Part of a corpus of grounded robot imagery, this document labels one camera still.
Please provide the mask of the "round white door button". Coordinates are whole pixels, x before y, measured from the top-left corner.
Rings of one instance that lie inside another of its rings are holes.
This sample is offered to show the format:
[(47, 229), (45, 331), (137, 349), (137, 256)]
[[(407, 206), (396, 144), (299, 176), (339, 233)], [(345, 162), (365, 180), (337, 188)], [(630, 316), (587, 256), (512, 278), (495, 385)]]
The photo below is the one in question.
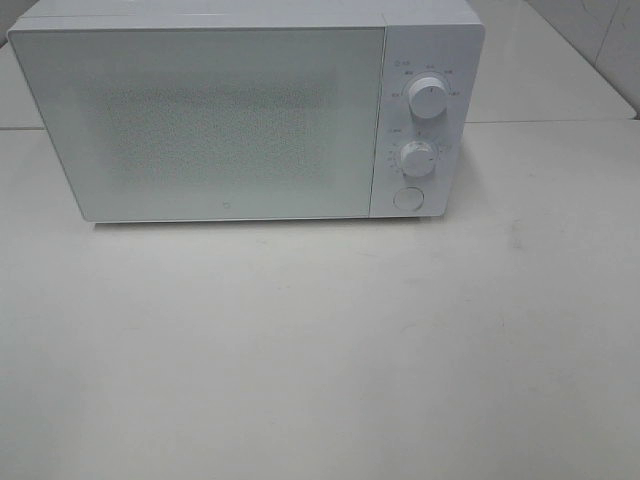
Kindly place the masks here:
[(424, 203), (424, 193), (416, 187), (402, 188), (394, 195), (393, 203), (402, 211), (418, 211)]

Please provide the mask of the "white microwave knob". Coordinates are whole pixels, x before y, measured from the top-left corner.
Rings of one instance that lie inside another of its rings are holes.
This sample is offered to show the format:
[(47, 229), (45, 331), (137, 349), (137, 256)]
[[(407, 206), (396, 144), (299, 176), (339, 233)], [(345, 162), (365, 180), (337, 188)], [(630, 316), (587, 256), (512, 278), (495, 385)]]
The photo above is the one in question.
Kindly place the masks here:
[(426, 72), (411, 80), (406, 93), (409, 109), (419, 120), (431, 120), (447, 109), (449, 85), (435, 72)]
[(414, 141), (400, 149), (398, 165), (405, 176), (421, 178), (434, 170), (438, 158), (438, 149), (431, 143)]

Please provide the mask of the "white microwave door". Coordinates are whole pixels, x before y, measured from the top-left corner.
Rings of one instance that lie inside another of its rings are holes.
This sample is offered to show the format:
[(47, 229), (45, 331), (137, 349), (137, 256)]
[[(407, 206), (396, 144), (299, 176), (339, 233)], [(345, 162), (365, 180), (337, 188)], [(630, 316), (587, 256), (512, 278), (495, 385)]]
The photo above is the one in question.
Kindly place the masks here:
[(380, 28), (14, 32), (91, 222), (362, 217)]

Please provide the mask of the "white microwave oven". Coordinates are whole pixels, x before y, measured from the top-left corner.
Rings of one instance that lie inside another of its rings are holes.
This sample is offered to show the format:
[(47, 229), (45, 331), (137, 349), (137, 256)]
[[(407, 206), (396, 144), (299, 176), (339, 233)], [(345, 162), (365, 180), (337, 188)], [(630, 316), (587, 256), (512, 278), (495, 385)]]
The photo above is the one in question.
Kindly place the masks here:
[(8, 41), (93, 223), (445, 212), (465, 1), (40, 1)]

